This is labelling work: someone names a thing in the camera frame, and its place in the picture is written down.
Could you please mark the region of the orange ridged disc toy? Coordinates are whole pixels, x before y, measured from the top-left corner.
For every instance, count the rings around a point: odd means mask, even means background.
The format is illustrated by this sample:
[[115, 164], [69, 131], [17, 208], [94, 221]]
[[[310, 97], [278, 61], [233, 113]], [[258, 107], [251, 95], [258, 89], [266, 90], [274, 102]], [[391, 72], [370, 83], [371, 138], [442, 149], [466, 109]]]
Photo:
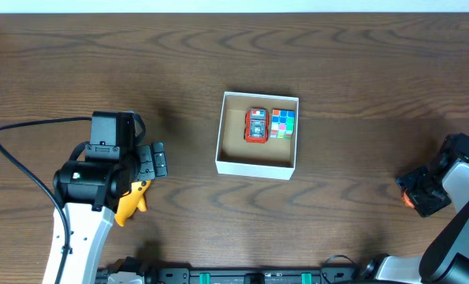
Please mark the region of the orange ridged disc toy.
[[401, 199], [402, 199], [402, 201], [404, 202], [404, 205], [405, 205], [406, 207], [409, 207], [409, 208], [412, 208], [412, 209], [415, 208], [415, 205], [413, 204], [413, 202], [412, 202], [411, 199], [409, 198], [409, 196], [408, 196], [408, 194], [407, 194], [406, 191], [403, 191], [403, 192], [402, 192]]

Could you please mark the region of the red toy car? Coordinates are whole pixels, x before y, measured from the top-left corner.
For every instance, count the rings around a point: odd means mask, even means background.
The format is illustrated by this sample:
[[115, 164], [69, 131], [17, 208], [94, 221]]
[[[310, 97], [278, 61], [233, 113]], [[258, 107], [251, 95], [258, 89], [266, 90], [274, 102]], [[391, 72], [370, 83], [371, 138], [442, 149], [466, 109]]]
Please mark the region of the red toy car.
[[269, 115], [265, 108], [250, 107], [245, 114], [244, 139], [248, 143], [265, 144], [269, 139]]

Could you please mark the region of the colourful puzzle cube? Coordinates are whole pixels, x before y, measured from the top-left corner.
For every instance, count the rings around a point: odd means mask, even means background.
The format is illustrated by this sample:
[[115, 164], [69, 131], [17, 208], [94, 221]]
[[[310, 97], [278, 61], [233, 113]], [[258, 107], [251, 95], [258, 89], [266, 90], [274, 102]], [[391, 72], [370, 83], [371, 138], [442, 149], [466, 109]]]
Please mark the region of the colourful puzzle cube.
[[296, 122], [293, 110], [273, 109], [271, 114], [270, 138], [291, 139]]

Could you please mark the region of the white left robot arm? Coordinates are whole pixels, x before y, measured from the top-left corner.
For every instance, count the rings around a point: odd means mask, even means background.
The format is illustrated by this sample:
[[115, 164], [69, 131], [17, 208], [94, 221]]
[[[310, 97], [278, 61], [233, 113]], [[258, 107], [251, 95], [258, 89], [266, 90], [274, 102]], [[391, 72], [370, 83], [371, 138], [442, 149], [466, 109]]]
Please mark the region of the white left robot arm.
[[161, 141], [137, 146], [123, 159], [71, 157], [54, 175], [60, 206], [43, 282], [93, 283], [113, 224], [124, 226], [135, 211], [146, 211], [144, 193], [167, 174]]

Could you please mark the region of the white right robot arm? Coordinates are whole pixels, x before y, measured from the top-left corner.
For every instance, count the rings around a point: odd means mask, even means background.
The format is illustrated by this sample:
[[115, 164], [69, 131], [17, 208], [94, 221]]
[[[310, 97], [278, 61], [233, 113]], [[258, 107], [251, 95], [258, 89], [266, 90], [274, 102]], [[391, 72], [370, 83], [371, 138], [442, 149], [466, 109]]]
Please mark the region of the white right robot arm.
[[381, 283], [469, 283], [469, 162], [457, 160], [442, 180], [456, 215], [422, 256], [384, 256], [361, 277]]

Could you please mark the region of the white cardboard box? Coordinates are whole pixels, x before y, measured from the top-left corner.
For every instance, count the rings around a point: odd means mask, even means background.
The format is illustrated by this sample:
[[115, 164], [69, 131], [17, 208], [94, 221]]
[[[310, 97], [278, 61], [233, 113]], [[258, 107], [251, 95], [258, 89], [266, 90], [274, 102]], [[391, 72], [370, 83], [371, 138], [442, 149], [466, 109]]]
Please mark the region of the white cardboard box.
[[[215, 164], [220, 174], [288, 180], [296, 168], [300, 101], [296, 97], [225, 92], [218, 127]], [[293, 110], [289, 139], [270, 138], [264, 144], [244, 140], [245, 114], [250, 107]]]

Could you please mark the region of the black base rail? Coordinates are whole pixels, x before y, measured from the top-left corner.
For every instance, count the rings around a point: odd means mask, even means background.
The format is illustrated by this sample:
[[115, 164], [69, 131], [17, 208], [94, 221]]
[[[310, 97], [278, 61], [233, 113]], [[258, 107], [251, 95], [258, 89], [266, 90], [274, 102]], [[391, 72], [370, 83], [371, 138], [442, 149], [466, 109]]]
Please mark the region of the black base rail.
[[95, 284], [328, 284], [368, 279], [376, 262], [360, 266], [335, 255], [320, 267], [192, 267], [127, 257], [98, 269]]

